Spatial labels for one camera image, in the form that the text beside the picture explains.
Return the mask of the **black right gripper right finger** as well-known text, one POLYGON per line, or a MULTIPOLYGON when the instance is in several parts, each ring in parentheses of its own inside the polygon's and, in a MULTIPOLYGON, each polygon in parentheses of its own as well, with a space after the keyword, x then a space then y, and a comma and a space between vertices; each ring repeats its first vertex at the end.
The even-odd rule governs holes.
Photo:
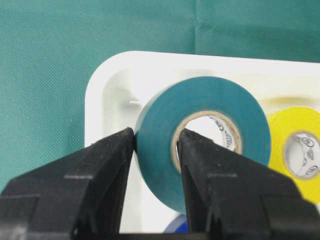
POLYGON ((320 214, 289 177, 184 129, 178 140, 188 229, 210 240, 317 240, 320 214))

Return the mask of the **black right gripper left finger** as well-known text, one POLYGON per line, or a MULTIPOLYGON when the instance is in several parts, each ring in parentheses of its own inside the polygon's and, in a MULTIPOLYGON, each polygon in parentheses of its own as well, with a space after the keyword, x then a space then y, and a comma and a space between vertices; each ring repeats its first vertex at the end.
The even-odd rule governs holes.
POLYGON ((12 178, 0 194, 3 240, 91 240, 120 231, 134 132, 127 127, 12 178))

